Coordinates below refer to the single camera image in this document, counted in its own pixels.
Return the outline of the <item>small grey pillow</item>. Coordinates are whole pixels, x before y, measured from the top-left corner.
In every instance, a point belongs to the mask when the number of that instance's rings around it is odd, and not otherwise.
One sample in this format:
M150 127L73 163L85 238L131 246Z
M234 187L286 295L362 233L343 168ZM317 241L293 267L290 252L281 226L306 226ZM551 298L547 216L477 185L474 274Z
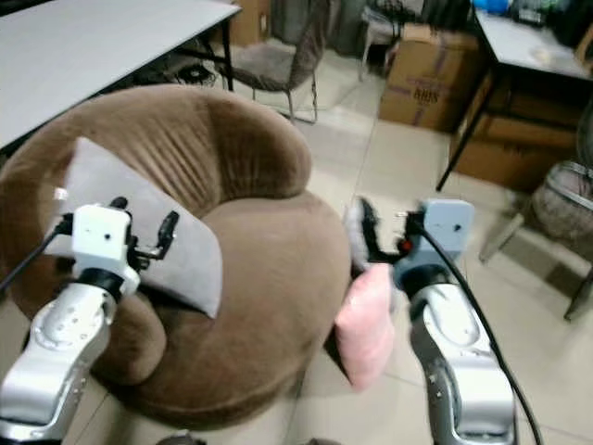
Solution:
M351 278L357 278L361 273L368 270L370 263L367 243L361 242L359 235L356 233L356 199L353 199L345 209L343 226L350 246Z

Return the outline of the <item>grey square pillow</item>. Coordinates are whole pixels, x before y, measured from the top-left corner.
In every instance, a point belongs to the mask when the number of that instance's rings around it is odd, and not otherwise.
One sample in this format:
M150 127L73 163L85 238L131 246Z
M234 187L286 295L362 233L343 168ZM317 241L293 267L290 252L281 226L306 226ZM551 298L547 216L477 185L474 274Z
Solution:
M152 245L157 244L165 217L171 212L179 215L173 245L164 259L152 261L140 272L137 288L215 318L223 287L223 255L216 235L128 162L86 137L77 137L62 185L52 196L51 215L72 213L85 204L107 204L116 197L128 200L132 234Z

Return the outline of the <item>pink plush pillow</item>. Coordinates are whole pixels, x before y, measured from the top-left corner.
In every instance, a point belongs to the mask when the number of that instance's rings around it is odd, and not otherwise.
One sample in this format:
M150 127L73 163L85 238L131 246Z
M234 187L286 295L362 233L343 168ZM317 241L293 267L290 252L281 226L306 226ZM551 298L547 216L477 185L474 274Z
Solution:
M334 319L339 361L356 393L380 378L394 350L391 294L390 264L373 264L351 281Z

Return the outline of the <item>brown round plush sofa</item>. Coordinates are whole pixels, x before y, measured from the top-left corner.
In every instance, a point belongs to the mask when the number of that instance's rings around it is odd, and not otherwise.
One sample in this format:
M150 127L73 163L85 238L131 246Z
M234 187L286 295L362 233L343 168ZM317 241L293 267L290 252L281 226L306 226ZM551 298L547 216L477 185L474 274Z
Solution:
M267 411L329 337L350 283L339 213L308 190L301 132L271 108L206 86L135 86L65 111L0 174L0 261L12 271L56 223L80 137L203 222L221 249L221 305L145 286L120 302L93 372L126 406L190 429Z

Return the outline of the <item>large white table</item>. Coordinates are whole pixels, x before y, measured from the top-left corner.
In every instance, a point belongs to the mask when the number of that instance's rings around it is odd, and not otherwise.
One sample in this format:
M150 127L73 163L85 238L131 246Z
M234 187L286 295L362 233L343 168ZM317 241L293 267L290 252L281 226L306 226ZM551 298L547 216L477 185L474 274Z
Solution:
M145 64L219 29L233 65L232 18L219 0L50 0L0 18L0 143L12 154L27 135Z

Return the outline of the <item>cardboard box with purple print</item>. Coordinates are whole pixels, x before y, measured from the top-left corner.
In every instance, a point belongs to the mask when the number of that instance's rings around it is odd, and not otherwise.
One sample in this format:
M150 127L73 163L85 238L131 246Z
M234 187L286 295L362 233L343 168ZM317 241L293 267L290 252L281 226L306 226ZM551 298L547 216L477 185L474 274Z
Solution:
M404 25L378 119L453 132L485 68L486 54L475 35Z

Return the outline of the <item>large plain cardboard box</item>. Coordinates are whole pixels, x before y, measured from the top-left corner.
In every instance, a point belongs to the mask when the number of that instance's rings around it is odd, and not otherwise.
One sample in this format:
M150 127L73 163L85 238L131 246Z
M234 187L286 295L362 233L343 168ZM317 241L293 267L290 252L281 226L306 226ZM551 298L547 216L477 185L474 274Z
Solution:
M593 98L593 83L572 78L501 81L478 115L480 96L490 84L491 78L484 78L450 140L453 156L461 149L463 131L477 119L454 171L505 189L533 191L552 165L576 160L575 126Z

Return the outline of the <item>grey mesh chair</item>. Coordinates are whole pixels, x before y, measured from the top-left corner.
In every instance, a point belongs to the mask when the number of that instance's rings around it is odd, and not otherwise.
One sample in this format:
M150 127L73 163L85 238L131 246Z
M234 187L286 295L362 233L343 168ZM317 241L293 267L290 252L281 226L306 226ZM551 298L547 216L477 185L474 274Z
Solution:
M507 225L490 236L479 253L486 263L531 223L554 243L589 263L589 270L564 314L575 321L593 309L593 96L577 120L575 160L552 165L545 182L531 194Z

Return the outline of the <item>small brown cardboard box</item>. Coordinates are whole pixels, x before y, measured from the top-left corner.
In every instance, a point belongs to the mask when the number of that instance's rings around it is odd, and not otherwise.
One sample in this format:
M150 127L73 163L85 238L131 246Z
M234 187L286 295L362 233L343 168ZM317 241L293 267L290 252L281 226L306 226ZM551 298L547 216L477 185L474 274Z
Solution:
M232 17L230 43L233 46L250 46L267 42L271 38L272 0L228 0L240 7Z

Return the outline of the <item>white desk with black legs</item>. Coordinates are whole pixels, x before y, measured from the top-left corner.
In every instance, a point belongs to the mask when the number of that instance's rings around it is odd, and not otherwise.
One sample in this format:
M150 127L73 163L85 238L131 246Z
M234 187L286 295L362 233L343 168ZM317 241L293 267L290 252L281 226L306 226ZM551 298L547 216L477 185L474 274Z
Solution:
M517 113L512 108L490 107L491 97L502 83L513 89L515 81L534 75L554 78L573 78L579 82L593 83L593 73L581 67L572 48L556 41L554 34L528 24L521 24L505 14L495 14L471 5L472 20L477 24L477 32L482 37L483 48L492 57L492 65L486 71L488 87L477 86L471 97L470 106L462 112L458 131L461 137L456 151L450 153L448 165L437 179L434 190L444 189L450 175L461 161L465 148L469 145L475 131L475 124L484 115L496 118L505 116L516 121L539 124L551 130L576 130L575 123L537 118Z

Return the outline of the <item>blue object on desk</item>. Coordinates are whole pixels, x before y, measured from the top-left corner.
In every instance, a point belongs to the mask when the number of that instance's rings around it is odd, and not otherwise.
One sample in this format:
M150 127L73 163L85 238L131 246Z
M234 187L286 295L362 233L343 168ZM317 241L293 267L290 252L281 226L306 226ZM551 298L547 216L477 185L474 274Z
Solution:
M472 6L479 12L503 16L510 9L513 0L471 0Z

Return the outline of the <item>white metal frame chair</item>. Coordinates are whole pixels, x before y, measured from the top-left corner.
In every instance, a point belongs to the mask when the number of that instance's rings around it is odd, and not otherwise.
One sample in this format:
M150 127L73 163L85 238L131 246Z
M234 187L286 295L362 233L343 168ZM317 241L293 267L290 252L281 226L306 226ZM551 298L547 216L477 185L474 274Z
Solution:
M369 71L369 60L377 45L388 46L380 56L380 60L383 72L390 71L391 58L393 58L391 52L397 47L399 35L401 35L403 13L402 0L367 0L360 16L361 21L364 22L364 44L361 48L359 77Z

